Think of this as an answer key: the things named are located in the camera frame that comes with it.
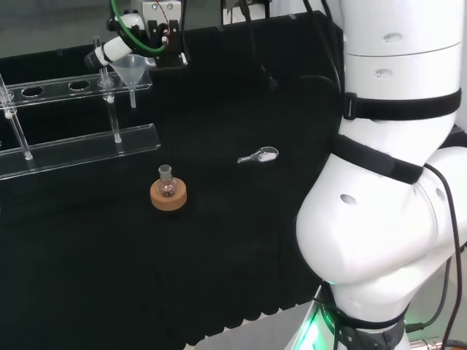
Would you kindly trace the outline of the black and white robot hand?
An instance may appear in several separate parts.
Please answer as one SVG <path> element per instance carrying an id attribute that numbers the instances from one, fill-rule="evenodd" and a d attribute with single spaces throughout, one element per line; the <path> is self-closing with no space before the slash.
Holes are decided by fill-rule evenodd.
<path id="1" fill-rule="evenodd" d="M 161 68 L 184 66 L 189 59 L 186 12 L 186 1 L 131 1 L 127 8 L 110 1 L 107 29 L 117 36 L 93 48 L 85 65 L 97 70 L 135 54 Z"/>

